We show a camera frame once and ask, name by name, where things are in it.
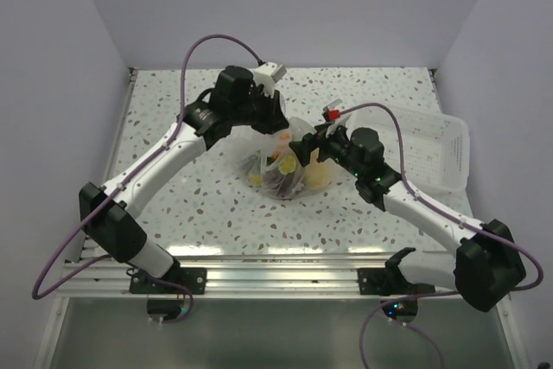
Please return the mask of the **yellow fake pear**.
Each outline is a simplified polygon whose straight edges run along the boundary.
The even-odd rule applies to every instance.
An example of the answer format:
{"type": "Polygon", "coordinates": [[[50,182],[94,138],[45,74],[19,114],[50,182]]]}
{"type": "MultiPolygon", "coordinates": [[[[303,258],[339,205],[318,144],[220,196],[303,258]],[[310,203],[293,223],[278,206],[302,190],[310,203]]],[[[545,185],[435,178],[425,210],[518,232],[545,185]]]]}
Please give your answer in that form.
{"type": "Polygon", "coordinates": [[[336,166],[331,161],[314,162],[305,168],[303,183],[308,191],[319,191],[330,185],[336,176],[336,166]]]}

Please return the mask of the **clear printed plastic bag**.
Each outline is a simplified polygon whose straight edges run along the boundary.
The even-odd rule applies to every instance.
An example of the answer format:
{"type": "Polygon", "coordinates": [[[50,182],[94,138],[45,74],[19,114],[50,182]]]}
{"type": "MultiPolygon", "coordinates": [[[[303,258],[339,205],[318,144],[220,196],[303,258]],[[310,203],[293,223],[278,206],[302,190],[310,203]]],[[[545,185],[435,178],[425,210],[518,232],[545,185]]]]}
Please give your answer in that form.
{"type": "Polygon", "coordinates": [[[385,148],[375,130],[370,128],[349,130],[345,125],[350,140],[352,165],[340,166],[332,159],[327,159],[326,161],[331,161],[336,166],[336,176],[328,187],[319,191],[308,191],[303,183],[303,176],[309,164],[318,162],[318,151],[315,150],[312,153],[307,166],[301,166],[289,148],[289,143],[302,140],[308,133],[315,133],[320,125],[313,126],[301,118],[290,118],[289,128],[276,134],[262,135],[255,131],[240,134],[231,145],[234,172],[246,185],[267,197],[269,196],[264,192],[263,186],[263,176],[266,172],[278,169],[283,175],[295,173],[297,183],[293,195],[288,199],[274,200],[292,200],[322,192],[337,179],[340,169],[355,178],[356,187],[370,202],[377,200],[391,184],[401,179],[401,175],[385,162],[385,148]],[[282,145],[277,140],[277,134],[285,131],[292,135],[292,139],[286,145],[282,145]]]}

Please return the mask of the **red fake grapes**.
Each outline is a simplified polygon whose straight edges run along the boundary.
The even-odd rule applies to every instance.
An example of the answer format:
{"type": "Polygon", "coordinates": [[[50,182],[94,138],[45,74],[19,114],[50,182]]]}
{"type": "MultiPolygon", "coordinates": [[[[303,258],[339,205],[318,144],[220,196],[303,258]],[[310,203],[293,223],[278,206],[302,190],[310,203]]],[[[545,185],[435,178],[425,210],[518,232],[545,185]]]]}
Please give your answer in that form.
{"type": "Polygon", "coordinates": [[[297,178],[295,173],[283,175],[278,169],[263,176],[264,192],[273,199],[288,199],[294,193],[297,178]]]}

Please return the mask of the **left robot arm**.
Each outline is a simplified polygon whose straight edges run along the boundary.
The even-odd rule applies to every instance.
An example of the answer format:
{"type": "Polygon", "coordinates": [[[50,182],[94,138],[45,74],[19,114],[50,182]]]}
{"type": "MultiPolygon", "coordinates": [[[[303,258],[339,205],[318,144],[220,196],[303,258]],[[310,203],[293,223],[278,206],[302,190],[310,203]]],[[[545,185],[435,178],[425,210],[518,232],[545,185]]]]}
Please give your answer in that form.
{"type": "Polygon", "coordinates": [[[148,273],[160,293],[174,291],[180,282],[176,258],[147,236],[137,218],[168,181],[232,128],[250,126],[265,135],[288,128],[276,88],[285,74],[275,62],[222,70],[214,87],[190,103],[155,146],[105,184],[87,183],[79,191],[85,234],[119,263],[148,273]]]}

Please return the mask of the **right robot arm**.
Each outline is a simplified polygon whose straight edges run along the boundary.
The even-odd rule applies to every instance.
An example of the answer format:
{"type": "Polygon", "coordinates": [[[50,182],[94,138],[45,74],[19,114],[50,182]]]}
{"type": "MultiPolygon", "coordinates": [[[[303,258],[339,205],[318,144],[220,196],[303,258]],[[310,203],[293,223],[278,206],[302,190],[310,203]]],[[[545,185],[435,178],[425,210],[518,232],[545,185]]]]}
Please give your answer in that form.
{"type": "Polygon", "coordinates": [[[312,152],[318,161],[331,160],[355,178],[361,198],[379,210],[403,219],[438,242],[444,252],[412,247],[396,252],[368,283],[381,296],[429,293],[446,288],[473,308],[487,312],[514,290],[526,271],[509,228],[467,217],[428,197],[385,162],[378,133],[358,128],[347,133],[318,126],[289,145],[301,165],[312,152]]]}

